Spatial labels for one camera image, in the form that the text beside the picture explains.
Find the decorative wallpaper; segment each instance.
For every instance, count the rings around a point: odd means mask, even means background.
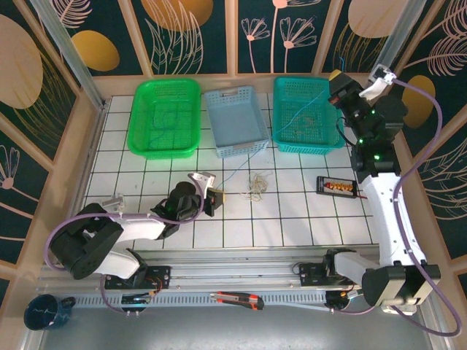
[[[132,4],[154,75],[227,73],[224,0]]]
[[[408,1],[344,0],[323,72],[369,73]],[[412,35],[432,3],[427,0],[421,15],[414,18]]]
[[[466,135],[464,125],[418,169],[452,259],[467,254]]]
[[[118,1],[50,3],[93,76],[142,75]]]
[[[239,0],[238,72],[311,72],[329,4]]]
[[[53,159],[76,95],[12,1],[0,28],[0,114]]]
[[[467,298],[467,273],[463,273],[462,275],[459,275],[459,282]]]
[[[0,278],[0,315],[1,315],[1,304],[3,304],[3,300],[5,299],[5,295],[7,294],[8,285],[9,285],[9,280]]]
[[[47,175],[0,131],[0,260],[18,261]]]
[[[399,79],[428,91],[441,105],[446,125],[467,103],[467,2],[446,0],[401,72]],[[395,86],[409,108],[404,135],[415,156],[433,137],[438,122],[433,104]]]

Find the gray floor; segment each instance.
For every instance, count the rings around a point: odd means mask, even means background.
[[[288,306],[153,309],[138,319],[105,309],[77,309],[49,331],[43,350],[156,349],[431,349],[425,335],[398,316],[331,315]]]

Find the tiled table surface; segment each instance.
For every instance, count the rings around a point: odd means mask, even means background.
[[[267,125],[271,126],[272,94],[258,94]],[[201,143],[194,156],[176,160],[145,160],[126,145],[133,96],[114,96],[88,183],[85,203],[114,193],[125,196],[126,212],[147,213],[191,171],[216,175],[215,186],[227,179],[246,155],[217,158],[206,104],[201,106]],[[262,200],[244,198],[250,174],[266,176]],[[373,217],[365,199],[316,194],[316,177],[354,179],[347,147],[326,156],[279,152],[268,148],[252,157],[222,187],[227,200],[215,217],[205,214],[182,225],[163,241],[138,240],[135,249],[197,249],[265,246],[332,246],[375,244]]]

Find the light blue plastic basket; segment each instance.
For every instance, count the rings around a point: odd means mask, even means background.
[[[268,128],[252,86],[210,91],[204,97],[219,158],[268,146]]]
[[[304,108],[284,128],[301,108],[318,95],[316,101]],[[327,79],[276,78],[272,139],[277,143],[279,151],[325,155],[344,146],[344,140],[336,129],[336,120],[341,112],[328,102],[329,97]],[[339,121],[339,127],[343,130],[342,120]]]

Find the blue wire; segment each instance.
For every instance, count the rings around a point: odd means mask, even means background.
[[[344,73],[344,70],[345,70],[345,59],[343,59],[342,57],[339,57],[340,60],[342,61],[342,68],[341,68],[341,72]]]
[[[289,122],[286,126],[284,126],[283,128],[280,128],[278,131],[276,131],[275,134],[280,133],[280,132],[283,131],[285,128],[287,128],[290,124],[292,124],[292,122],[294,121],[294,119],[297,118],[297,116],[301,113],[301,111],[303,111],[303,110],[304,110],[305,108],[307,108],[310,104],[312,104],[313,102],[315,102],[316,99],[317,99],[318,97],[320,97],[322,93],[324,93],[324,90],[321,91],[321,92],[318,94],[318,96],[316,96],[315,98],[313,98],[308,104],[306,104],[305,106],[301,107],[301,108],[299,109],[299,111],[296,112],[296,114],[295,114],[295,115],[293,116],[293,118],[290,120],[290,122]],[[227,179],[225,179],[224,181],[222,181],[222,182],[216,187],[216,190],[218,190],[220,186],[222,186],[224,183],[226,183],[228,180],[230,180],[231,177],[232,177],[233,175],[235,175],[235,173],[236,173],[238,170],[240,170],[240,168],[241,168],[242,166],[244,166],[246,163],[248,163],[248,160],[250,160],[251,158],[255,157],[256,153],[258,153],[258,152],[260,152],[260,151],[261,151],[261,149],[259,149],[259,150],[256,151],[255,153],[253,153],[253,155],[252,155],[251,157],[248,155],[248,159],[247,159],[246,161],[244,161],[244,163],[241,164]]]
[[[248,160],[250,160],[251,158],[255,157],[256,153],[260,152],[262,149],[259,149],[258,151],[256,151],[255,153],[253,153],[253,155],[250,157],[250,155],[248,155],[248,159],[243,163],[241,164],[227,179],[225,179],[224,181],[222,181],[217,187],[216,187],[216,190],[219,190],[219,187],[222,186],[223,183],[227,182],[228,180],[231,179],[231,177],[233,175],[235,175],[235,173],[240,170],[240,168],[242,166],[244,166],[246,163],[248,163]]]
[[[312,104],[313,102],[315,102],[316,99],[317,99],[318,97],[320,97],[320,95],[321,95],[322,93],[324,93],[324,90],[321,91],[321,92],[318,94],[318,96],[316,96],[315,98],[313,98],[308,104],[306,104],[305,106],[301,107],[301,108],[299,109],[299,111],[295,113],[295,115],[294,115],[293,118],[290,120],[290,122],[289,122],[286,126],[283,126],[283,127],[280,128],[278,131],[276,131],[276,132],[274,133],[274,135],[277,135],[278,133],[280,133],[280,132],[283,131],[284,129],[288,128],[288,127],[290,126],[290,124],[293,123],[294,119],[297,118],[297,116],[301,113],[301,111],[303,111],[303,110],[304,110],[305,108],[307,108],[310,104]]]

